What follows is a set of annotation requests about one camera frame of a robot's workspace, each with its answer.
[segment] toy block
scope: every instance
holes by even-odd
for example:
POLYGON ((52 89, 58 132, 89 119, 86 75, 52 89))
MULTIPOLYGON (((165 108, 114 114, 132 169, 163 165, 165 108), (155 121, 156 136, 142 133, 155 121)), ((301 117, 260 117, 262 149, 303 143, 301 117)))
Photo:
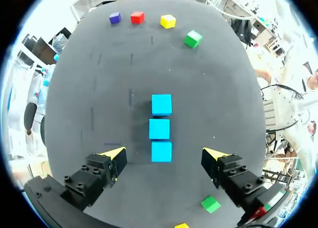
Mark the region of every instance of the toy block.
POLYGON ((130 15, 131 23, 141 24, 145 21, 144 12, 133 12, 130 15))
POLYGON ((202 36, 198 34, 196 31, 192 30, 187 34, 184 39, 184 43, 188 45, 190 48, 195 48, 202 41, 202 36))
POLYGON ((172 143, 170 141, 151 142, 151 162, 171 162, 172 143))
POLYGON ((160 24, 165 29, 174 28, 176 19, 171 14, 162 15, 160 18, 160 24))
POLYGON ((149 120, 149 139, 168 140, 170 138, 169 119, 150 119, 149 120))
POLYGON ((189 226, 186 223, 182 223, 182 224, 175 226, 174 228, 189 228, 189 226))
POLYGON ((211 196, 204 199, 201 204, 209 213, 213 213, 221 206, 220 203, 211 196))
POLYGON ((152 114, 153 116, 169 116, 172 114, 171 95, 152 95, 152 114))
POLYGON ((111 24, 115 24, 115 23, 119 23, 121 21, 121 15, 120 13, 116 12, 116 13, 112 13, 109 16, 109 20, 111 24))

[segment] red cube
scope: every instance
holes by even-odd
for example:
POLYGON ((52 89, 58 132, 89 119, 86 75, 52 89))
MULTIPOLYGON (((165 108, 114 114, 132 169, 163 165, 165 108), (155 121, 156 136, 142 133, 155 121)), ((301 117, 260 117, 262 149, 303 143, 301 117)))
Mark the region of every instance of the red cube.
POLYGON ((131 23, 141 24, 145 21, 144 12, 133 12, 130 16, 131 23))

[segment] red part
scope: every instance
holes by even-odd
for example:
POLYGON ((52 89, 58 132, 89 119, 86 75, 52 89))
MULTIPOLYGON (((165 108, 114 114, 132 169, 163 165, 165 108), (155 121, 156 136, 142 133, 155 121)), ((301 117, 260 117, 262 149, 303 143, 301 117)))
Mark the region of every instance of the red part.
POLYGON ((145 21, 144 12, 133 12, 130 16, 131 23, 141 24, 145 21))
POLYGON ((264 207, 258 208, 258 210, 254 213, 254 215, 251 217, 251 219, 254 218, 260 218, 266 214, 266 209, 264 207))

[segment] blue cube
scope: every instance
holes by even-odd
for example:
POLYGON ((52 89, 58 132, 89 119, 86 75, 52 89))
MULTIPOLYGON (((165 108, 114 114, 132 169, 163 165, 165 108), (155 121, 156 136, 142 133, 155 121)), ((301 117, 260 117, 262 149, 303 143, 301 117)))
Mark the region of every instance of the blue cube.
POLYGON ((153 116, 168 116, 172 114, 171 95, 152 95, 151 102, 153 116))
POLYGON ((171 162, 172 143, 170 141, 152 141, 151 162, 171 162))
POLYGON ((109 16, 109 20, 110 20, 110 23, 111 24, 114 24, 114 23, 119 23, 121 21, 121 15, 120 13, 112 13, 110 16, 109 16))
POLYGON ((169 119, 150 119, 149 120, 149 139, 168 140, 170 138, 169 119))

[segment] cable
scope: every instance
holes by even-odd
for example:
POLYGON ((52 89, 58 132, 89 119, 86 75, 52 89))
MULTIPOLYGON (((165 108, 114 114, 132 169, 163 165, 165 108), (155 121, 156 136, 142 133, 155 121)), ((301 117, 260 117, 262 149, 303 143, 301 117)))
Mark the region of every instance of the cable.
POLYGON ((295 121, 293 124, 291 124, 291 125, 289 125, 289 126, 286 126, 286 127, 284 127, 284 128, 277 129, 277 130, 266 130, 266 132, 267 132, 267 133, 274 133, 274 132, 277 132, 277 131, 285 130, 285 129, 288 129, 288 128, 290 128, 290 127, 296 125, 297 122, 298 122, 298 120, 295 121))
POLYGON ((44 176, 44 171, 43 171, 43 164, 44 164, 44 162, 42 162, 42 164, 41 164, 42 174, 41 174, 41 173, 39 173, 41 177, 43 177, 43 176, 44 176))
POLYGON ((207 1, 207 2, 210 4, 210 6, 212 6, 217 12, 222 13, 223 15, 226 15, 226 16, 228 16, 228 17, 230 17, 230 18, 235 18, 235 19, 240 19, 240 20, 251 20, 251 19, 254 19, 254 18, 255 18, 254 15, 249 16, 249 17, 240 17, 240 16, 235 16, 235 15, 229 14, 229 13, 225 13, 224 11, 222 11, 222 10, 218 9, 217 7, 215 7, 210 0, 206 0, 206 1, 207 1))
POLYGON ((274 228, 274 227, 269 227, 266 225, 258 225, 258 224, 247 224, 247 225, 243 225, 241 227, 236 227, 236 228, 248 228, 248 227, 259 227, 259 228, 274 228))
POLYGON ((269 88, 269 87, 271 87, 271 86, 278 86, 278 87, 281 87, 281 88, 283 88, 283 89, 285 89, 285 90, 291 90, 291 91, 295 92, 301 99, 304 99, 303 95, 301 95, 298 91, 292 89, 292 88, 289 87, 289 86, 282 85, 282 84, 268 85, 268 86, 266 86, 266 87, 261 88, 261 90, 264 90, 264 89, 269 88))

